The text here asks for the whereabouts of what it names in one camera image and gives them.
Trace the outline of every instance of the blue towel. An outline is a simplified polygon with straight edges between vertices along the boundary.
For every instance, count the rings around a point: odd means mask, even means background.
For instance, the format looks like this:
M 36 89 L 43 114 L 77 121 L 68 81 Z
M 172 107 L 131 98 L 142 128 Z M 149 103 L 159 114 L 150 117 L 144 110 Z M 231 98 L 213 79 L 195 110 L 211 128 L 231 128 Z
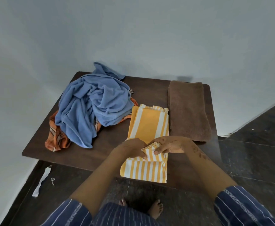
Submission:
M 68 84 L 55 117 L 67 137 L 84 148 L 92 148 L 97 136 L 95 117 L 103 126 L 115 125 L 132 111 L 129 86 L 118 74 L 100 63 L 95 70 Z

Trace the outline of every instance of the yellow striped towel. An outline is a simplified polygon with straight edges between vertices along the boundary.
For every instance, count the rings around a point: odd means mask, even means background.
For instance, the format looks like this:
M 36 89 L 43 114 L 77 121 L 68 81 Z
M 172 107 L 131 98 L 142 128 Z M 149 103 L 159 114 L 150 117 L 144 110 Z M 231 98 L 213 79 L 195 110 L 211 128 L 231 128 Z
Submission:
M 168 108 L 159 106 L 148 107 L 141 104 L 132 108 L 128 139 L 139 138 L 149 143 L 154 138 L 169 135 Z M 146 153 L 147 160 L 136 157 L 128 158 L 121 167 L 120 175 L 151 182 L 167 182 L 168 153 L 154 155 L 154 150 L 160 146 L 155 142 L 142 151 Z

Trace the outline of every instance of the striped shirt sleeve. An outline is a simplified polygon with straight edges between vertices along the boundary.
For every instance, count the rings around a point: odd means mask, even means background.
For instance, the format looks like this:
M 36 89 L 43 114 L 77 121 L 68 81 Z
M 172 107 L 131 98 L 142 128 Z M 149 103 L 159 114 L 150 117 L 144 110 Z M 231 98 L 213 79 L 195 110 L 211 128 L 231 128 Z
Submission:
M 275 218 L 241 186 L 230 186 L 215 198 L 214 209 L 223 226 L 275 226 Z
M 89 225 L 91 214 L 80 202 L 72 199 L 64 201 L 41 226 L 83 226 Z

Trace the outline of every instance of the hand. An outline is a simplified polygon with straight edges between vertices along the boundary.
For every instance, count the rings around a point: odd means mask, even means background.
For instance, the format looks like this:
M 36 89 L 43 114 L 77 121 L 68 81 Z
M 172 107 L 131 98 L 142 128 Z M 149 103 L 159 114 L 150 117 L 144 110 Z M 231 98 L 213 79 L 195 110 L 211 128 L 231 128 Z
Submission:
M 154 142 L 161 144 L 161 146 L 154 151 L 155 155 L 160 153 L 184 153 L 184 147 L 190 141 L 187 137 L 164 136 L 152 140 L 148 145 Z
M 142 157 L 143 159 L 147 159 L 147 155 L 142 152 L 142 148 L 147 147 L 148 145 L 140 140 L 139 138 L 126 140 L 117 146 L 114 151 L 117 151 L 122 156 L 126 158 L 135 158 L 135 157 Z

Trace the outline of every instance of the dark brown table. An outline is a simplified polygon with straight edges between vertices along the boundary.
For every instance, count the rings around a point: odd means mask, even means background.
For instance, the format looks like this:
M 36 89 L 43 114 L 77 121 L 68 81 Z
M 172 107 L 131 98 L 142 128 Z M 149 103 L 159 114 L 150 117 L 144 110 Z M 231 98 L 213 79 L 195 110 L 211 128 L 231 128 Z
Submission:
M 77 72 L 72 81 L 84 74 L 87 74 L 87 72 Z M 147 106 L 156 105 L 163 108 L 168 106 L 167 90 L 170 81 L 127 76 L 124 82 L 133 89 L 134 94 L 132 97 L 139 104 L 145 104 Z M 197 144 L 212 161 L 220 165 L 221 157 L 210 87 L 205 84 L 203 85 L 203 90 L 206 113 L 212 129 L 212 137 L 211 140 L 206 143 Z M 59 100 L 23 150 L 23 156 L 94 171 L 114 147 L 126 140 L 130 123 L 129 119 L 114 126 L 102 127 L 98 132 L 98 136 L 93 140 L 92 149 L 82 148 L 72 143 L 67 149 L 62 149 L 58 152 L 49 151 L 45 148 L 44 142 L 49 134 L 49 117 L 58 110 L 58 102 Z M 183 154 L 169 154 L 167 183 L 159 184 L 177 189 L 203 191 L 203 184 L 200 178 L 192 169 L 187 157 Z

